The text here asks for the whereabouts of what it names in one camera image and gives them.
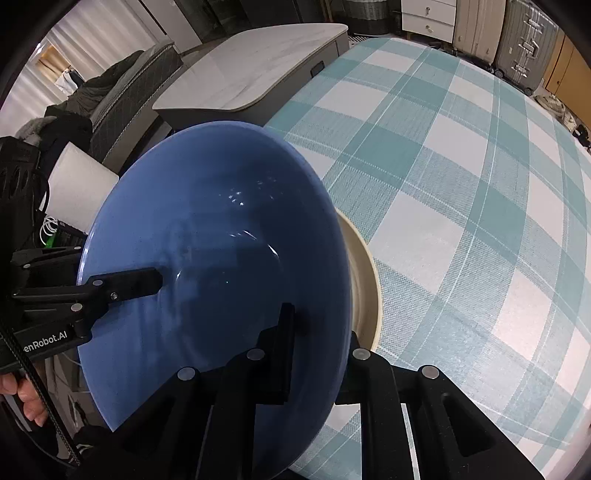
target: bed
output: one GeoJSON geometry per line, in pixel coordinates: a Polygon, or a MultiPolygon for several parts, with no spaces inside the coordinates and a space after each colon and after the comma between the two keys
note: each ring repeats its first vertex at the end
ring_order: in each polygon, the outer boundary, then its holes
{"type": "MultiPolygon", "coordinates": [[[[437,365],[547,478],[572,467],[591,406],[589,154],[510,85],[397,38],[356,45],[267,128],[369,244],[377,353],[437,365]]],[[[359,407],[335,407],[292,469],[360,479],[359,407]]]]}

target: white suitcase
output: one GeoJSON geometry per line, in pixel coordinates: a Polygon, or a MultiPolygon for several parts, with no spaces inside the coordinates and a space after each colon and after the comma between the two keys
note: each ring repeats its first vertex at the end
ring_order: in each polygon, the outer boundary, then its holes
{"type": "Polygon", "coordinates": [[[457,0],[454,48],[492,65],[504,18],[505,0],[457,0]]]}

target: white table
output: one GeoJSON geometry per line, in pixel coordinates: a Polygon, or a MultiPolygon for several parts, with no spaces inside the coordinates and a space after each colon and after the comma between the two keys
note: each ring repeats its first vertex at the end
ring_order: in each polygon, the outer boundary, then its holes
{"type": "Polygon", "coordinates": [[[264,125],[348,49],[347,27],[342,24],[247,30],[198,60],[153,108],[174,129],[222,119],[264,125]]]}

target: wooden cabinet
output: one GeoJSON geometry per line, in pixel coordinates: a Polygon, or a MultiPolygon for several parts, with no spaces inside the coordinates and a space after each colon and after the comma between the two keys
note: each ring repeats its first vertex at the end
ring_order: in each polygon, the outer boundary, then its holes
{"type": "Polygon", "coordinates": [[[559,38],[544,78],[546,90],[591,126],[591,69],[568,37],[559,38]]]}

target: white drawer cabinet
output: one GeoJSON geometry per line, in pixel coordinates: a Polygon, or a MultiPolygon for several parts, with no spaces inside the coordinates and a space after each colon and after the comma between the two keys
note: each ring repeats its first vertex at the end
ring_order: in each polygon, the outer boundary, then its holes
{"type": "Polygon", "coordinates": [[[453,42],[456,0],[402,0],[402,29],[453,42]]]}
{"type": "Polygon", "coordinates": [[[456,7],[435,0],[402,0],[402,11],[451,26],[456,22],[456,7]]]}

